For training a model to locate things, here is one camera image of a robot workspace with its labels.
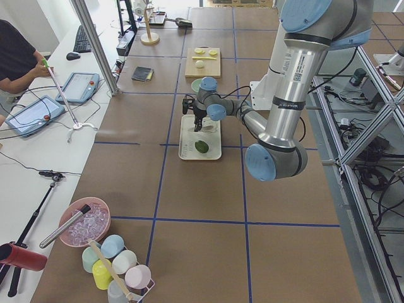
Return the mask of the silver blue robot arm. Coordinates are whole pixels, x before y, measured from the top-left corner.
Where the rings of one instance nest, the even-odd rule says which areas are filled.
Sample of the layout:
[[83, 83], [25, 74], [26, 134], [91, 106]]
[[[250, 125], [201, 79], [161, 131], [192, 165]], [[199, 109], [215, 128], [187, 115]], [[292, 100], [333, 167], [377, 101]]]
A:
[[369, 40], [373, 6], [373, 1], [285, 1], [276, 36], [285, 50], [273, 50], [281, 58], [280, 77], [269, 117], [264, 119], [245, 101], [220, 97], [217, 81], [205, 77], [196, 99], [183, 105], [184, 112], [194, 112], [194, 130], [201, 130], [206, 116], [213, 121], [235, 116], [257, 139], [245, 154], [255, 179], [273, 181], [300, 174], [307, 165], [307, 153], [294, 133], [312, 79], [328, 51]]

